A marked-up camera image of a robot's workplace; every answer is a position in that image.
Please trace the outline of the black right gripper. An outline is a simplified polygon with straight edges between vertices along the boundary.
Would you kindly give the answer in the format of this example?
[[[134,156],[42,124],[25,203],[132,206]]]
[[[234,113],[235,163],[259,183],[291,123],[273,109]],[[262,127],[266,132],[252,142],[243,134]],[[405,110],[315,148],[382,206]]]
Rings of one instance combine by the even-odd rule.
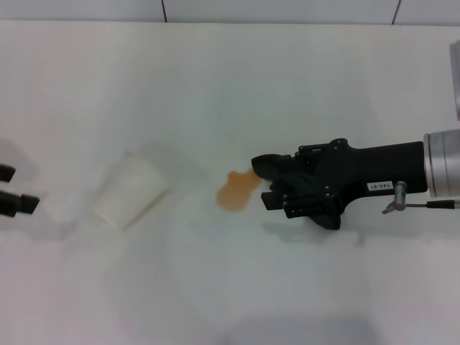
[[[314,176],[317,195],[261,194],[268,211],[283,210],[289,219],[340,216],[359,198],[392,196],[398,182],[408,193],[428,190],[422,142],[357,149],[345,139],[303,145],[297,162],[318,162]]]

